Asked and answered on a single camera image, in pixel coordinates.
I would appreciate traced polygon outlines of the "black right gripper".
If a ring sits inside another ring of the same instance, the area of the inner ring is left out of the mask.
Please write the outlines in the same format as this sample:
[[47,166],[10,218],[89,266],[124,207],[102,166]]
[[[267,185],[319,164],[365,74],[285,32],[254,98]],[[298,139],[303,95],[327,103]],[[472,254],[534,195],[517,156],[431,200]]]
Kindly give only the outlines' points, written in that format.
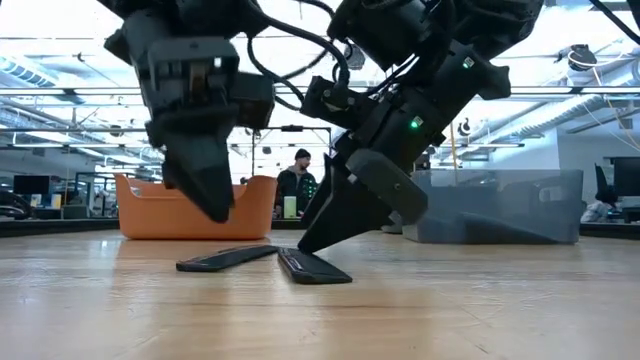
[[[302,218],[307,228],[298,242],[301,251],[314,253],[380,229],[391,223],[391,209],[408,223],[421,219],[428,196],[399,167],[409,168],[439,141],[478,93],[482,64],[472,46],[459,42],[435,71],[418,60],[358,130],[336,140],[336,153],[324,155],[325,176]],[[349,171],[361,183],[351,182]]]

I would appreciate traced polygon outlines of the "orange plastic bin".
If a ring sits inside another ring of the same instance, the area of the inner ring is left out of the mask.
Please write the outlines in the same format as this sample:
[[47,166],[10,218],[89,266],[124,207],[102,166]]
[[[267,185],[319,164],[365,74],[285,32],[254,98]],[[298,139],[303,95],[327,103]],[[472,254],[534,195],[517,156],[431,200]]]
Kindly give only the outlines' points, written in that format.
[[135,240],[259,240],[271,230],[277,182],[256,175],[233,187],[235,206],[225,223],[210,220],[184,194],[159,183],[118,174],[122,234]]

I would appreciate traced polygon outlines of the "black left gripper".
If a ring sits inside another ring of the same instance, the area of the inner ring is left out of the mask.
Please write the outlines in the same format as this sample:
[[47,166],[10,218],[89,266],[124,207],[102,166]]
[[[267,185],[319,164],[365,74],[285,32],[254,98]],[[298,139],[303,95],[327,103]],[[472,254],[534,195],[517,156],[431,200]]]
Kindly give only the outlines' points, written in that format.
[[217,223],[234,205],[227,138],[239,107],[230,96],[239,72],[231,39],[239,8],[113,8],[121,27],[105,49],[136,72],[150,119],[150,144],[164,149],[163,171]]

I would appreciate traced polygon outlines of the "black monitor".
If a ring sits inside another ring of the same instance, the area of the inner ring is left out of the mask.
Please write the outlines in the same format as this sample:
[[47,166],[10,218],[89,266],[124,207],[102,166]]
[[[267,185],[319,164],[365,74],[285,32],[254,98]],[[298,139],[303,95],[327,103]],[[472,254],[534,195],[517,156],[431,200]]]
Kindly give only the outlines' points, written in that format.
[[47,175],[15,175],[13,192],[20,195],[49,194],[51,178]]
[[640,197],[640,157],[616,157],[612,162],[617,194]]

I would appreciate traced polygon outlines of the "black station frame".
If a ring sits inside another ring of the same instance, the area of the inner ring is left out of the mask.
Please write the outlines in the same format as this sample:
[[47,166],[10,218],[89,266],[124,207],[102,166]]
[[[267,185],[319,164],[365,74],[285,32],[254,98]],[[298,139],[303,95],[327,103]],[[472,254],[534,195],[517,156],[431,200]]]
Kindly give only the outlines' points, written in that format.
[[284,125],[254,132],[250,142],[251,174],[276,176],[295,163],[299,150],[311,156],[310,172],[320,176],[318,162],[329,153],[332,130],[329,127]]

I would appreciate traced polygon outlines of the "person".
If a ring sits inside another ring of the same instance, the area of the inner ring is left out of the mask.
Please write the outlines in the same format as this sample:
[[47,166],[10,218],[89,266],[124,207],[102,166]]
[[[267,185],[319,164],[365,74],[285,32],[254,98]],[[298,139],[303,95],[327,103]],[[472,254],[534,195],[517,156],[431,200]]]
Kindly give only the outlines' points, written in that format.
[[296,215],[304,214],[318,186],[315,177],[308,171],[310,163],[311,154],[301,148],[295,154],[294,164],[278,174],[274,207],[278,218],[284,217],[284,198],[287,196],[296,198]]
[[611,187],[599,190],[595,201],[586,206],[581,223],[608,223],[611,212],[617,210],[618,195]]

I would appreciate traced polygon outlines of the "grey translucent plastic bin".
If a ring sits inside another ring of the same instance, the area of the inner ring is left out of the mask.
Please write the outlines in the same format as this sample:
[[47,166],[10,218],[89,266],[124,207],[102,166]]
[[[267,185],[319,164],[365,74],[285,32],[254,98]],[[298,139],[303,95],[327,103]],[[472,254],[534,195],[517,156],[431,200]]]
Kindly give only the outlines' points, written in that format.
[[574,244],[583,213],[583,172],[559,169],[424,170],[412,180],[428,195],[420,220],[403,225],[418,243],[462,244],[456,219],[471,213]]

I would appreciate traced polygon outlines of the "black table edge frame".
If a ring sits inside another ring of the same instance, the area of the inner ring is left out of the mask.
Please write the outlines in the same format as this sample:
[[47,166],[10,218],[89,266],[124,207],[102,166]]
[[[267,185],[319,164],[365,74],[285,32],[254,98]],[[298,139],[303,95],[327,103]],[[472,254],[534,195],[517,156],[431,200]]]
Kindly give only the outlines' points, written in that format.
[[[76,220],[7,220],[0,221],[0,238],[118,230],[119,221],[114,218]],[[626,223],[585,224],[580,235],[596,238],[612,238],[640,241],[640,225]]]

